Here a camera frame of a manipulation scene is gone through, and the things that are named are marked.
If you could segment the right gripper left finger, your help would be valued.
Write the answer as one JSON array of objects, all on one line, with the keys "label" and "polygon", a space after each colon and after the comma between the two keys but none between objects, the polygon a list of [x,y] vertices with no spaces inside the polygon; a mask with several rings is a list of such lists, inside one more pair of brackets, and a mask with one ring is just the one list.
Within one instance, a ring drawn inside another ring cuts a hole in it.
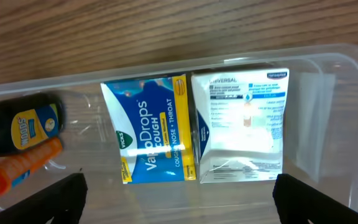
[{"label": "right gripper left finger", "polygon": [[71,174],[1,211],[0,224],[78,224],[87,191],[84,174]]}]

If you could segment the orange tube white cap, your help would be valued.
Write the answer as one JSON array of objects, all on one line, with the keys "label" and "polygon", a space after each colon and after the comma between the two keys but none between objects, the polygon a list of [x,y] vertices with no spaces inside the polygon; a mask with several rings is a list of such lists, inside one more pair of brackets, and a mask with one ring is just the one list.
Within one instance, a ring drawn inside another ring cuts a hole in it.
[{"label": "orange tube white cap", "polygon": [[0,196],[11,190],[63,151],[59,138],[0,161]]}]

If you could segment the blue yellow lozenge box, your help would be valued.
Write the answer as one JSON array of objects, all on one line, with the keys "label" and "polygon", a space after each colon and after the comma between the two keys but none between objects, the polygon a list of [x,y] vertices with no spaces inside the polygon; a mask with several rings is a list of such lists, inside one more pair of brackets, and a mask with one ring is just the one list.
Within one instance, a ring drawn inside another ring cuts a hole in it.
[{"label": "blue yellow lozenge box", "polygon": [[185,74],[101,84],[124,184],[196,180]]}]

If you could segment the dark bottle white cap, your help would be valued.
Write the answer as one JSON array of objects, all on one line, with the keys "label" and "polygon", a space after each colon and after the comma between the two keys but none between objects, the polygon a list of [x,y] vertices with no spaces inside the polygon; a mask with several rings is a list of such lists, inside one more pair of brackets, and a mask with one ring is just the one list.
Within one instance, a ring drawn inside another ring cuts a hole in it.
[{"label": "dark bottle white cap", "polygon": [[22,153],[57,137],[64,123],[63,101],[54,93],[0,101],[0,157]]}]

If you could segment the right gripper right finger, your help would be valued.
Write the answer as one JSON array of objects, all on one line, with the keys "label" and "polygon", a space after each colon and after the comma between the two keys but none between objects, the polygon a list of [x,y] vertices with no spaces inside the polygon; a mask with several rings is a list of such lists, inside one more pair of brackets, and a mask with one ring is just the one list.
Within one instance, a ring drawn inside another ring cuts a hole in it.
[{"label": "right gripper right finger", "polygon": [[277,176],[272,196],[283,224],[358,223],[358,212],[289,174]]}]

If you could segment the white medicine box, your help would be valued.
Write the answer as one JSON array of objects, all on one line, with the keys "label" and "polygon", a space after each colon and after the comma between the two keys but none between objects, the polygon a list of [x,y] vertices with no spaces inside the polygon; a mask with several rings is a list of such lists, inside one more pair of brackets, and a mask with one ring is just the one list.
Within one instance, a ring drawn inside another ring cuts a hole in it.
[{"label": "white medicine box", "polygon": [[192,75],[202,184],[282,173],[289,77],[288,68]]}]

